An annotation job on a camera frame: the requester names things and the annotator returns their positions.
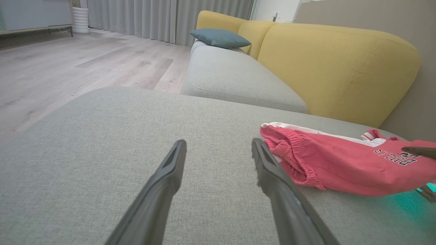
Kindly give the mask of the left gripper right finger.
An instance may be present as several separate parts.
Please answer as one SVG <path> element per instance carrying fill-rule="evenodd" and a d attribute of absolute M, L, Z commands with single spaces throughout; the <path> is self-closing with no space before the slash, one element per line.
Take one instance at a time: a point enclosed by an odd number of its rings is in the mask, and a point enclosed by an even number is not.
<path fill-rule="evenodd" d="M 280 245 L 340 245 L 298 186 L 259 138 L 252 140 L 258 186 L 270 199 Z"/>

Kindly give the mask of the blue throw pillow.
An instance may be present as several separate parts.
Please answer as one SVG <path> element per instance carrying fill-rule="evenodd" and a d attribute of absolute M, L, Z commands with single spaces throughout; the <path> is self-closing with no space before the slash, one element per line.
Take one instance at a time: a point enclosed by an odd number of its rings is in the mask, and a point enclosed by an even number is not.
<path fill-rule="evenodd" d="M 193 30 L 190 34 L 209 46 L 225 49 L 241 48 L 252 44 L 237 33 L 225 29 L 203 28 Z"/>

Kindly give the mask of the grey and yellow sofa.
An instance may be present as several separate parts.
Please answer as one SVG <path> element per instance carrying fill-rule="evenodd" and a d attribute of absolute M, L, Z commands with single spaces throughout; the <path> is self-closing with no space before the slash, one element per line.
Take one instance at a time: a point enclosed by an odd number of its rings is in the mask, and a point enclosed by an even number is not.
<path fill-rule="evenodd" d="M 177 140 L 164 245 L 279 245 L 252 139 L 280 121 L 359 138 L 331 118 L 138 88 L 86 93 L 0 146 L 0 245 L 103 245 Z"/>

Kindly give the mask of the pale low cabinet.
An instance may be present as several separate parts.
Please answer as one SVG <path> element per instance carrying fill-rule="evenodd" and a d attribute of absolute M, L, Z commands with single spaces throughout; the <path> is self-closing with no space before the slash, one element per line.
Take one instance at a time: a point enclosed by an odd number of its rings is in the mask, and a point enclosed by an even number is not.
<path fill-rule="evenodd" d="M 74 25 L 72 0 L 0 0 L 0 37 Z"/>

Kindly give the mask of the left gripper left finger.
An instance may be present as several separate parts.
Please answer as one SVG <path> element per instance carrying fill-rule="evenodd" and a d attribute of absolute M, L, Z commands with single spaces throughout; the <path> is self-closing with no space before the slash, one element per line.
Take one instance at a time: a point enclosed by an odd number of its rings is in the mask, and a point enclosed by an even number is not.
<path fill-rule="evenodd" d="M 162 245 L 170 205 L 181 186 L 187 143 L 174 143 L 105 245 Z"/>

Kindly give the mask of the grey sofa back cushion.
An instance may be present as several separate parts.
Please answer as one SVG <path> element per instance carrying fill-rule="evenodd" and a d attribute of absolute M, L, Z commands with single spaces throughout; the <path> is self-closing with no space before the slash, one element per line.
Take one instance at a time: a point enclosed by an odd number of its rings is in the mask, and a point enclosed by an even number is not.
<path fill-rule="evenodd" d="M 181 94 L 308 113 L 303 99 L 254 58 L 214 46 L 195 49 Z"/>

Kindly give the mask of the red shirt with white collar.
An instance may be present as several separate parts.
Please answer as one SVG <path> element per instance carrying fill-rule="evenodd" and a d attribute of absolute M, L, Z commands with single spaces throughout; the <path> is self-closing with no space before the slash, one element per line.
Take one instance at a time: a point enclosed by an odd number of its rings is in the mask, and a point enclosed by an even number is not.
<path fill-rule="evenodd" d="M 361 135 L 361 139 L 363 141 L 368 141 L 374 144 L 375 143 L 382 144 L 385 143 L 386 141 L 402 141 L 400 138 L 395 136 L 387 138 L 386 136 L 384 136 L 378 130 L 375 129 L 368 130 L 367 132 L 365 132 L 363 135 Z"/>

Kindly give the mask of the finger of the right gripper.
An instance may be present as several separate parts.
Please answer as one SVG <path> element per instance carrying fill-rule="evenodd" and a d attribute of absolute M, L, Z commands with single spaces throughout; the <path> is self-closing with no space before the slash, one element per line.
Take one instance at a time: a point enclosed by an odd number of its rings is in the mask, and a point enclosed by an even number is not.
<path fill-rule="evenodd" d="M 419 193 L 424 196 L 427 200 L 429 200 L 432 203 L 436 203 L 436 193 L 432 191 L 432 189 L 428 186 L 422 186 L 419 188 Z"/>
<path fill-rule="evenodd" d="M 436 148 L 431 147 L 403 147 L 402 150 L 404 152 L 417 155 L 417 156 L 423 156 L 427 157 L 433 160 L 436 160 Z"/>

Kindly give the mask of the grey sofa seat cushion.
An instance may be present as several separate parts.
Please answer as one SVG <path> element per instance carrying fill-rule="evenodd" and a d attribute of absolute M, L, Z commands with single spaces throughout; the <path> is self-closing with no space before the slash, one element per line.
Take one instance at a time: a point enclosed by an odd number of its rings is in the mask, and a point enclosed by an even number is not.
<path fill-rule="evenodd" d="M 191 47 L 191 50 L 190 50 L 190 57 L 192 56 L 192 54 L 193 54 L 193 52 L 195 51 L 196 48 L 202 47 L 202 46 L 206 46 L 207 47 L 209 45 L 207 45 L 206 43 L 204 43 L 204 42 L 202 42 L 200 40 L 195 40 L 193 45 L 192 45 L 192 47 Z M 242 54 L 246 54 L 245 51 L 242 50 L 242 48 L 230 48 L 230 49 L 227 49 L 227 50 L 239 52 L 239 53 L 242 53 Z"/>

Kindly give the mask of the large yellow sofa back cushion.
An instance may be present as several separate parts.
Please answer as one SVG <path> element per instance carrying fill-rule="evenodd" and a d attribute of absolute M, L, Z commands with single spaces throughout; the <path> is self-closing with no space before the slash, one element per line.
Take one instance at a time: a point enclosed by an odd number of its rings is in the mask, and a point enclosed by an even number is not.
<path fill-rule="evenodd" d="M 380 127 L 416 79 L 419 51 L 393 34 L 280 23 L 257 61 L 305 102 L 311 115 Z"/>

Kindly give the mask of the red shorts with white stripe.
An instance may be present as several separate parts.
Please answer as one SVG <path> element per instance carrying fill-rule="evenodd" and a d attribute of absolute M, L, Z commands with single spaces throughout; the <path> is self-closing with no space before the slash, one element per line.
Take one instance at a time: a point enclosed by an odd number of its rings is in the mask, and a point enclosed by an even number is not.
<path fill-rule="evenodd" d="M 435 142 L 374 144 L 280 122 L 262 124 L 260 134 L 298 185 L 380 197 L 436 183 L 436 160 L 402 150 L 436 148 Z"/>

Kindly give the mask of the grey pleated curtain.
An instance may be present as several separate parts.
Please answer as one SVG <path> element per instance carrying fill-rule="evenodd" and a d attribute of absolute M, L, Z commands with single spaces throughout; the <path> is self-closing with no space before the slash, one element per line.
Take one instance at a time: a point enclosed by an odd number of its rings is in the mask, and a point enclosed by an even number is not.
<path fill-rule="evenodd" d="M 87 0 L 89 26 L 191 46 L 198 14 L 212 11 L 247 20 L 254 0 Z"/>

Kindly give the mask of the small yellow sofa back cushion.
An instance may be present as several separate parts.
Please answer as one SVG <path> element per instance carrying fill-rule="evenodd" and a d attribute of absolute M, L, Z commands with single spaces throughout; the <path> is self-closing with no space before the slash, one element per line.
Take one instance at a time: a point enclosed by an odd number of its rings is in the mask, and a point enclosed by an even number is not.
<path fill-rule="evenodd" d="M 203 10 L 198 14 L 195 29 L 223 29 L 233 33 L 238 33 L 240 26 L 245 21 L 245 19 Z"/>
<path fill-rule="evenodd" d="M 277 25 L 277 23 L 273 21 L 244 21 L 238 30 L 238 35 L 248 40 L 251 45 L 241 47 L 240 49 L 244 51 L 244 53 L 246 53 L 247 55 L 257 60 L 261 46 L 263 44 L 263 40 L 266 37 L 268 31 L 274 25 Z"/>

